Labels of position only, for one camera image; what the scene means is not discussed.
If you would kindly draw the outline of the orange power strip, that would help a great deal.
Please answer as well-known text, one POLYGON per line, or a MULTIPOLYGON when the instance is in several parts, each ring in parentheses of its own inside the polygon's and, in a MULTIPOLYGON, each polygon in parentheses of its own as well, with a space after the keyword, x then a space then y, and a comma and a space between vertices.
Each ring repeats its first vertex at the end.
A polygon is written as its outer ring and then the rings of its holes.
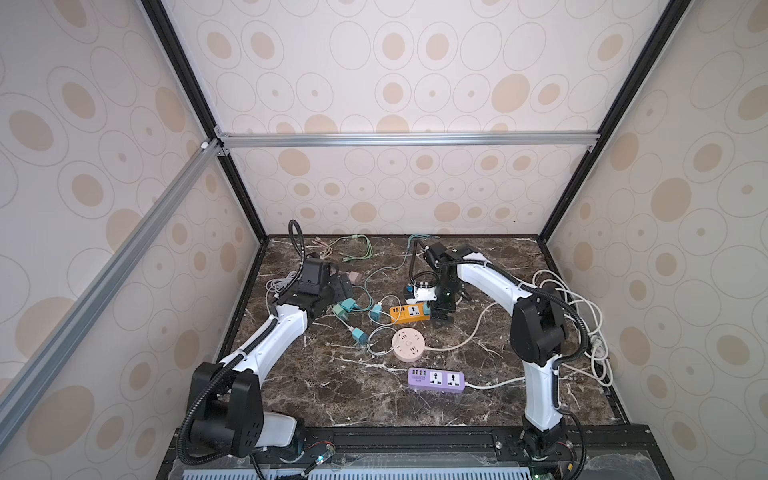
POLYGON ((392 307, 389 315, 393 324, 402 325, 429 320, 431 309, 425 302, 406 304, 392 307))

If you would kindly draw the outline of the round pink power strip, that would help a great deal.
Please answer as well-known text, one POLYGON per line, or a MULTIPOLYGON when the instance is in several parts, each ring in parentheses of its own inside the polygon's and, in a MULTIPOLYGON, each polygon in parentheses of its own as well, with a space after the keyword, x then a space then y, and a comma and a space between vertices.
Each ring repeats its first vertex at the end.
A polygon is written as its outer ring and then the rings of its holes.
POLYGON ((414 328, 398 330, 393 335, 391 346, 395 357, 406 363, 416 362, 426 350, 424 336, 414 328))

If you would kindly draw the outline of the purple power strip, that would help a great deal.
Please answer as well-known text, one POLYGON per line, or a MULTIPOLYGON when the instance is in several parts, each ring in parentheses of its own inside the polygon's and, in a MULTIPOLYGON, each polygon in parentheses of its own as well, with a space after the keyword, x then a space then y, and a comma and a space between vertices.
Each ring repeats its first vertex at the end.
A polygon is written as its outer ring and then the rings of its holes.
POLYGON ((414 390, 462 393, 465 389, 465 377, 462 372, 410 368, 408 386, 414 390))

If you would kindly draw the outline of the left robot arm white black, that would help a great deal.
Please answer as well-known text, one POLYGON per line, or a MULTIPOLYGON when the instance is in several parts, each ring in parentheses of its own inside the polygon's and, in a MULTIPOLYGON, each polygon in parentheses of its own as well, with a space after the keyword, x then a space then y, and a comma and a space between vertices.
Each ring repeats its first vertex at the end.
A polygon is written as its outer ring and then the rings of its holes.
POLYGON ((290 284, 267 301, 266 322, 221 361, 203 362, 194 371, 176 442, 178 459, 196 466, 270 448, 300 456, 304 423, 266 411, 262 384, 312 321, 352 296, 349 276, 337 264, 305 259, 290 284))

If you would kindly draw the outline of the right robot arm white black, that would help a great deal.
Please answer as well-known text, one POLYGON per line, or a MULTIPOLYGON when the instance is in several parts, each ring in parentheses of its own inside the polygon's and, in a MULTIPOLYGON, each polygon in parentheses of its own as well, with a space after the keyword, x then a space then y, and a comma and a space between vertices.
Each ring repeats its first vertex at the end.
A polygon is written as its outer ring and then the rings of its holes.
POLYGON ((426 298, 434 321, 453 320, 456 301, 469 298, 467 284, 510 314, 510 344, 523 362, 526 388, 522 441, 530 456, 545 456, 566 437, 559 369, 586 352, 585 322, 556 291, 515 277, 469 245, 447 248, 437 242, 424 248, 423 259, 436 283, 428 287, 412 278, 411 285, 415 297, 426 298))

